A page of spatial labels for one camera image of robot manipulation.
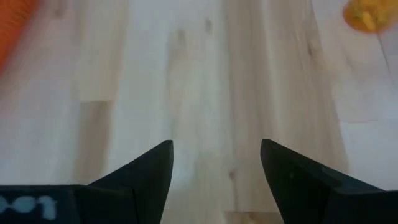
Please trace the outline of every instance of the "light wood plank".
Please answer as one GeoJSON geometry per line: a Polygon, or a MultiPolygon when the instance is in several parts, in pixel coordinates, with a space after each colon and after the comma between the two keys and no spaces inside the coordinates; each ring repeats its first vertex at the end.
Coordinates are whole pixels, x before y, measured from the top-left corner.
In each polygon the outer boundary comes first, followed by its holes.
{"type": "Polygon", "coordinates": [[[76,68],[79,99],[113,100],[123,56],[129,0],[82,0],[75,9],[80,26],[76,68]]]}
{"type": "Polygon", "coordinates": [[[176,211],[217,223],[213,212],[234,208],[221,3],[135,1],[130,14],[127,40],[134,41],[126,44],[108,172],[171,138],[175,162],[165,216],[176,211]]]}
{"type": "Polygon", "coordinates": [[[108,149],[112,104],[107,101],[80,103],[78,147],[74,178],[89,184],[102,177],[108,149]]]}
{"type": "Polygon", "coordinates": [[[173,223],[217,223],[229,224],[224,212],[219,210],[169,210],[164,211],[161,224],[173,223]]]}
{"type": "Polygon", "coordinates": [[[228,2],[236,210],[277,211],[261,138],[346,171],[330,74],[310,1],[228,2]]]}
{"type": "Polygon", "coordinates": [[[227,224],[283,224],[278,213],[227,212],[227,224]]]}
{"type": "Polygon", "coordinates": [[[395,86],[398,86],[398,44],[396,44],[396,40],[398,38],[398,23],[396,23],[390,30],[380,34],[379,38],[391,73],[391,78],[393,79],[395,86]]]}
{"type": "Polygon", "coordinates": [[[73,1],[41,1],[0,80],[0,183],[67,184],[79,102],[73,1]]]}
{"type": "Polygon", "coordinates": [[[398,181],[389,178],[388,170],[393,168],[386,167],[398,155],[393,150],[398,142],[391,138],[398,134],[394,127],[397,85],[395,68],[389,62],[394,60],[395,31],[379,38],[351,29],[341,16],[345,4],[344,0],[313,0],[349,171],[378,187],[396,189],[398,181]]]}

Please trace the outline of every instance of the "orange object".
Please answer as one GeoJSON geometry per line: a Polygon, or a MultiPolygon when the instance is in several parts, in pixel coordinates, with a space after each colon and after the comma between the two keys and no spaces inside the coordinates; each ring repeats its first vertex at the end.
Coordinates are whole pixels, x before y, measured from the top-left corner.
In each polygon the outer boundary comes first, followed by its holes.
{"type": "Polygon", "coordinates": [[[343,11],[354,29],[377,33],[390,28],[398,16],[398,0],[351,0],[343,11]]]}
{"type": "Polygon", "coordinates": [[[0,0],[0,71],[39,0],[0,0]]]}

